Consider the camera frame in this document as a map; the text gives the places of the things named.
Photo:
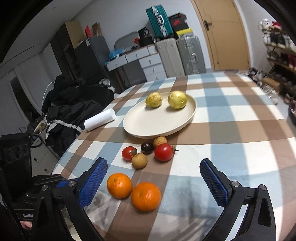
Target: pile of clothes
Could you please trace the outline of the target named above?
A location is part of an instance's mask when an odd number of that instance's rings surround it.
[[[42,106],[48,123],[46,145],[60,157],[85,129],[84,121],[100,113],[114,100],[114,88],[94,82],[78,84],[63,75],[56,77]]]

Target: tangerine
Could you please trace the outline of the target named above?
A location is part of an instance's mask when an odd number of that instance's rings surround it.
[[[161,201],[161,193],[153,183],[139,183],[131,193],[133,206],[140,211],[152,211]]]
[[[107,180],[107,189],[114,198],[123,199],[130,195],[133,184],[127,175],[114,173]]]

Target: white curtain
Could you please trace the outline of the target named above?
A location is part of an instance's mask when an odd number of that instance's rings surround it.
[[[17,128],[27,127],[29,123],[10,84],[15,76],[15,72],[10,71],[0,78],[0,135],[16,133]]]
[[[42,98],[51,80],[40,55],[36,54],[18,64],[15,73],[32,106],[42,114]]]

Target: white desk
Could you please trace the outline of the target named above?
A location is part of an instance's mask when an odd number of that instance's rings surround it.
[[[155,45],[148,45],[128,54],[124,54],[110,61],[106,67],[108,71],[111,71],[136,60],[140,62],[148,82],[165,79],[167,77]]]

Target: white paper roll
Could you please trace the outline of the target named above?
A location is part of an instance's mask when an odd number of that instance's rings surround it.
[[[116,114],[113,109],[105,110],[84,122],[85,129],[91,131],[99,126],[109,123],[110,121],[115,120]]]

